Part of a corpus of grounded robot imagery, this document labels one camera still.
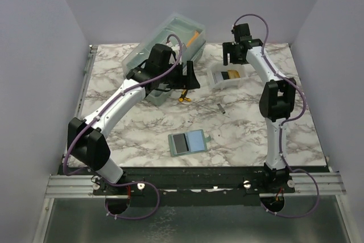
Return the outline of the white card tray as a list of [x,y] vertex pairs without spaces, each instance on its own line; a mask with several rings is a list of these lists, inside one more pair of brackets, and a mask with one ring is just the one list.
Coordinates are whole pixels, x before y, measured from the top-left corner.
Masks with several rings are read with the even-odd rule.
[[213,64],[207,69],[208,86],[210,90],[223,90],[240,87],[247,74],[240,64]]

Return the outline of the green leather card holder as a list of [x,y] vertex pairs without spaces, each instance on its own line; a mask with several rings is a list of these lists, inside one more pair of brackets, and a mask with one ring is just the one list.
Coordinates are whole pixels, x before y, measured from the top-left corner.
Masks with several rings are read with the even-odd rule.
[[171,157],[190,155],[196,153],[203,153],[208,150],[207,143],[211,141],[211,136],[206,135],[203,129],[192,130],[185,133],[177,133],[177,134],[185,134],[188,144],[189,151],[187,153],[176,154],[175,145],[173,140],[173,135],[168,135],[168,144]]

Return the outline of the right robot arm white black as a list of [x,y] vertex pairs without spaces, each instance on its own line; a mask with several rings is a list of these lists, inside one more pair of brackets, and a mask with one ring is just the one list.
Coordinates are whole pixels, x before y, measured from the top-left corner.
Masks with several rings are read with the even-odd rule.
[[267,126],[267,157],[263,166],[262,187],[276,192],[289,178],[289,169],[282,159],[287,155],[287,125],[294,109],[296,89],[271,61],[260,39],[251,36],[247,23],[234,25],[233,42],[224,42],[223,64],[250,64],[264,84],[259,111]]

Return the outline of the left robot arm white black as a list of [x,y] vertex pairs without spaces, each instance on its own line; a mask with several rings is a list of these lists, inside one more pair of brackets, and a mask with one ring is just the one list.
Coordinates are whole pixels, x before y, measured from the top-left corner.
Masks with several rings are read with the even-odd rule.
[[193,61],[182,61],[181,54],[165,45],[152,47],[148,58],[129,70],[118,90],[92,114],[73,118],[68,124],[67,153],[63,173],[69,175],[70,156],[107,180],[107,189],[121,194],[126,188],[121,169],[111,158],[107,137],[116,124],[137,103],[161,84],[169,89],[198,89]]

